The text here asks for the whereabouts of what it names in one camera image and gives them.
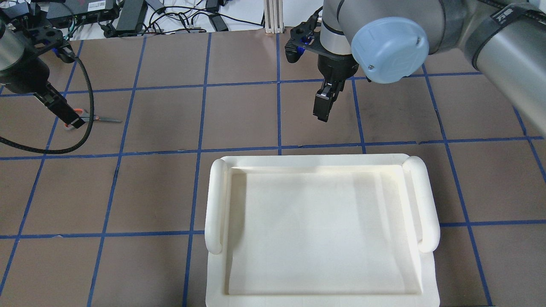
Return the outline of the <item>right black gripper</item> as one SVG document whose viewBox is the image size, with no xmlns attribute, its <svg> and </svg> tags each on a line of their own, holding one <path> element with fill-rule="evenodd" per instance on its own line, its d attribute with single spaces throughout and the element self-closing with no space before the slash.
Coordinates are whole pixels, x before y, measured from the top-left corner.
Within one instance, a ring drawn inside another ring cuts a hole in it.
<svg viewBox="0 0 546 307">
<path fill-rule="evenodd" d="M 317 9 L 305 22 L 290 30 L 290 39 L 285 43 L 285 56 L 291 64 L 298 62 L 305 51 L 317 54 L 318 68 L 324 77 L 314 99 L 313 115 L 320 121 L 328 121 L 333 104 L 344 89 L 345 81 L 353 77 L 359 64 L 348 51 L 330 51 L 328 43 L 343 41 L 335 36 L 322 20 Z"/>
</svg>

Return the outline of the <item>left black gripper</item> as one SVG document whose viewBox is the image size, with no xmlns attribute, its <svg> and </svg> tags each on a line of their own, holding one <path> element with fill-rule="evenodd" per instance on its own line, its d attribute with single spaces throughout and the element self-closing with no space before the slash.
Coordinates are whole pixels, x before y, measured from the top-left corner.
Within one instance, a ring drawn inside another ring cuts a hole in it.
<svg viewBox="0 0 546 307">
<path fill-rule="evenodd" d="M 33 93 L 62 122 L 80 128 L 84 121 L 49 83 L 49 67 L 40 56 L 53 53 L 66 64 L 73 48 L 38 6 L 1 9 L 1 85 L 12 93 Z"/>
</svg>

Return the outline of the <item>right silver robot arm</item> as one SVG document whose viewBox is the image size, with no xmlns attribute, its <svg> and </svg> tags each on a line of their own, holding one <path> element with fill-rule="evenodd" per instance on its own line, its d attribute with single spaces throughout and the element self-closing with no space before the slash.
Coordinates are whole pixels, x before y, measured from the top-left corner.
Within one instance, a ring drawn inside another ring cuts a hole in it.
<svg viewBox="0 0 546 307">
<path fill-rule="evenodd" d="M 459 49 L 545 132 L 545 12 L 528 0 L 326 0 L 290 35 L 289 63 L 304 51 L 318 55 L 324 80 L 313 113 L 320 121 L 357 70 L 390 84 L 427 56 Z"/>
</svg>

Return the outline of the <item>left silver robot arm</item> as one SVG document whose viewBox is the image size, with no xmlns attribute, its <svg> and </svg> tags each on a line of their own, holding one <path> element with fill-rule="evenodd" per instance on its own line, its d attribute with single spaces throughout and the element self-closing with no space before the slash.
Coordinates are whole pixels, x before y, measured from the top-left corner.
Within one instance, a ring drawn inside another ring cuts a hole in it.
<svg viewBox="0 0 546 307">
<path fill-rule="evenodd" d="M 80 128 L 84 119 L 49 82 L 49 67 L 40 59 L 53 51 L 64 63 L 71 64 L 76 54 L 62 32 L 52 26 L 29 29 L 19 21 L 5 23 L 0 29 L 0 81 L 16 94 L 32 94 L 62 122 Z"/>
</svg>

